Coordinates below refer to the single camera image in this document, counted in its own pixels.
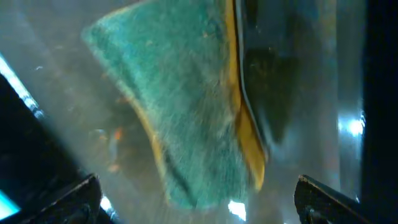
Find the green scrubbing pad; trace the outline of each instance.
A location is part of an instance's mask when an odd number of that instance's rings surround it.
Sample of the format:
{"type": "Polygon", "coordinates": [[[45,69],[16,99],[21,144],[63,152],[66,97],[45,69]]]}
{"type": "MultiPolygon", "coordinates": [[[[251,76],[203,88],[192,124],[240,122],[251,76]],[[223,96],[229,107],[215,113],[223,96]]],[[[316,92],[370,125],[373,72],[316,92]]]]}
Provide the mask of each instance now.
{"type": "Polygon", "coordinates": [[[266,158],[241,98],[233,0],[148,1],[83,39],[140,116],[168,201],[205,208],[259,190],[266,158]]]}

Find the sponge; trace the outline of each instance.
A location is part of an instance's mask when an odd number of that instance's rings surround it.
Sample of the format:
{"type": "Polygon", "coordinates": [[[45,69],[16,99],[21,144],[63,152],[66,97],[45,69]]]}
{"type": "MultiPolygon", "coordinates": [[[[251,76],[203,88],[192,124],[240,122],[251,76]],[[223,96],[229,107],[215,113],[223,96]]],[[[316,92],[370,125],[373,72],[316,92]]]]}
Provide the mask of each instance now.
{"type": "Polygon", "coordinates": [[[142,2],[82,37],[140,117],[169,204],[244,202],[261,188],[266,155],[241,94],[233,0],[142,2]]]}

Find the yellow foam layer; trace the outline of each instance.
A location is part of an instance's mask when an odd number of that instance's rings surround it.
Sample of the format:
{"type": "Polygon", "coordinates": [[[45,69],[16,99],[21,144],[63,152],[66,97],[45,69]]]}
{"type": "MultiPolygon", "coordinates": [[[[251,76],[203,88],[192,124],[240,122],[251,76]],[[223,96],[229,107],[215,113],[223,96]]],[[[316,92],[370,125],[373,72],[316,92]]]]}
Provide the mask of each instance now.
{"type": "Polygon", "coordinates": [[[241,143],[241,149],[246,163],[254,178],[256,190],[260,190],[264,181],[264,170],[267,158],[257,137],[253,120],[248,107],[242,98],[238,56],[236,48],[236,28],[234,15],[234,0],[226,0],[226,26],[229,40],[229,84],[233,103],[236,109],[236,134],[241,143]]]}

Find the blue light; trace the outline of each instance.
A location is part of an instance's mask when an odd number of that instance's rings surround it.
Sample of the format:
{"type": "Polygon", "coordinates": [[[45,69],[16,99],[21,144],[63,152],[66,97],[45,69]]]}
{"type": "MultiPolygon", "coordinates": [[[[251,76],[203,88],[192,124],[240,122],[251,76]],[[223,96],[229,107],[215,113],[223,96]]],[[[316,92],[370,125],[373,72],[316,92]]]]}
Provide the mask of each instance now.
{"type": "Polygon", "coordinates": [[[361,120],[352,120],[349,122],[348,129],[353,136],[358,136],[363,134],[364,122],[361,120]]]}
{"type": "Polygon", "coordinates": [[[20,208],[0,190],[0,220],[19,212],[20,208]]]}

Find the wet glass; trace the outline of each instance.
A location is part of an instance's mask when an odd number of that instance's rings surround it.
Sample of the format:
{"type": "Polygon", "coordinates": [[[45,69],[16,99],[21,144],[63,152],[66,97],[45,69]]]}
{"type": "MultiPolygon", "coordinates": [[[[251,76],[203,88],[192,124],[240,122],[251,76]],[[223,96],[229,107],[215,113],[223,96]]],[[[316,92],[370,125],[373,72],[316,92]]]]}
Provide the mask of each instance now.
{"type": "Polygon", "coordinates": [[[267,108],[259,123],[271,158],[247,204],[205,211],[166,205],[142,124],[81,40],[83,28],[136,2],[0,1],[0,70],[21,81],[81,169],[99,175],[104,209],[126,223],[298,223],[300,174],[360,200],[362,1],[257,1],[246,63],[273,72],[246,89],[267,108]]]}

